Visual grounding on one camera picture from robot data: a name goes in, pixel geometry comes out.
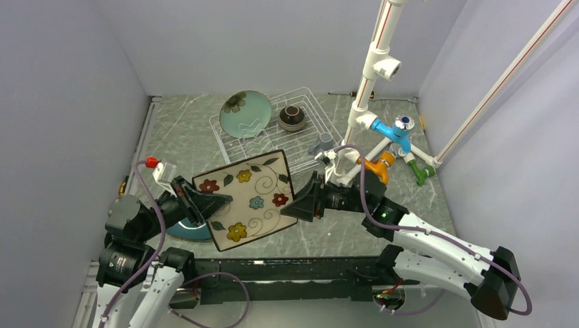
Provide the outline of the teal flower ceramic plate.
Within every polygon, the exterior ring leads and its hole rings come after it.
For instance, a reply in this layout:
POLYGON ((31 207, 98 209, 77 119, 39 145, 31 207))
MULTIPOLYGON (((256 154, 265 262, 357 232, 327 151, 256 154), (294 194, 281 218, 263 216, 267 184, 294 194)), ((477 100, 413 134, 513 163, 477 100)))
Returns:
POLYGON ((219 123, 230 137, 244 139, 257 136, 270 123, 272 104, 261 92, 236 92, 222 105, 219 123))

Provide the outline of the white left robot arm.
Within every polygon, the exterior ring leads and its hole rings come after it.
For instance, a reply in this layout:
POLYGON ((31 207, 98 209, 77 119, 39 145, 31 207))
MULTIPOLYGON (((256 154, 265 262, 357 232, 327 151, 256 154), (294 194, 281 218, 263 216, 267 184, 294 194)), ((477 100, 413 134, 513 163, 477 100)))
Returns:
POLYGON ((164 236, 182 220, 207 223, 233 198, 203 193, 181 176, 147 207, 133 195, 123 195, 109 207, 104 249, 96 275, 94 327, 153 327, 179 287, 191 285, 199 272, 193 252, 147 242, 164 236))

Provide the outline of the brown patterned ceramic bowl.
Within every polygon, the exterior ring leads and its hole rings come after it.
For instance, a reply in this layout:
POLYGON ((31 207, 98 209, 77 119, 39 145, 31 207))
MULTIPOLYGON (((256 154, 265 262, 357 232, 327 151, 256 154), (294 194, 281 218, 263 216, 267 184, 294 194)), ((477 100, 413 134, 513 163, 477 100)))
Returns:
POLYGON ((287 132, 301 131, 305 128, 306 123, 305 113, 299 106, 286 106, 279 113, 278 125, 287 132))

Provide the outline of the brown rectangular floral plate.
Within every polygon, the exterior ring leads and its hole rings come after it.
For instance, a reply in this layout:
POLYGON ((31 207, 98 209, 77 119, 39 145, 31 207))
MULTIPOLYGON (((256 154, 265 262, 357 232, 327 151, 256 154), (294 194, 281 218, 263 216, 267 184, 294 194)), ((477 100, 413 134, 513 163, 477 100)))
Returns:
POLYGON ((219 252, 275 234, 298 223, 281 214, 294 201, 289 164, 283 150, 237 161, 193 177, 203 193, 228 195, 232 201, 208 220, 219 252))

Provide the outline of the dark teal square plate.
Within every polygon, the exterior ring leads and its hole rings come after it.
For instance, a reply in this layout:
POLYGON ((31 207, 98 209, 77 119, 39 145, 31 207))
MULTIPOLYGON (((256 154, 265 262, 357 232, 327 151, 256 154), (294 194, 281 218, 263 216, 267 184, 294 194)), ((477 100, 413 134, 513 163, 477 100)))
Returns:
POLYGON ((185 241, 210 241, 211 234, 206 225, 194 225, 188 219, 183 219, 175 225, 167 228, 167 233, 175 238, 184 239, 185 241))

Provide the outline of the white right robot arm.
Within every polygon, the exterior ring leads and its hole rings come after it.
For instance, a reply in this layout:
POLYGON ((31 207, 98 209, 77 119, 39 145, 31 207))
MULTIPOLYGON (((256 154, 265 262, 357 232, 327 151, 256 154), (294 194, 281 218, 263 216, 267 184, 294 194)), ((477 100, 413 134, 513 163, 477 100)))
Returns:
POLYGON ((412 280, 435 285, 470 301, 479 312, 506 320, 521 277, 514 253, 463 241, 385 196, 386 185, 372 172, 349 187, 326 182, 313 172, 308 183, 281 213, 312 222, 327 209, 361 213, 366 231, 389 244, 376 263, 380 281, 412 280))

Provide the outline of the grey dotted ceramic mug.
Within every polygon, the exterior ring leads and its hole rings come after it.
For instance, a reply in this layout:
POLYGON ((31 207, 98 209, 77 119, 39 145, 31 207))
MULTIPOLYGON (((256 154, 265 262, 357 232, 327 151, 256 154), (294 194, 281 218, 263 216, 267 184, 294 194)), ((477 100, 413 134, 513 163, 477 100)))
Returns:
POLYGON ((310 145, 307 153, 310 155, 315 155, 321 151, 327 151, 333 149, 336 146, 335 139, 329 132, 323 132, 318 135, 316 140, 310 145))

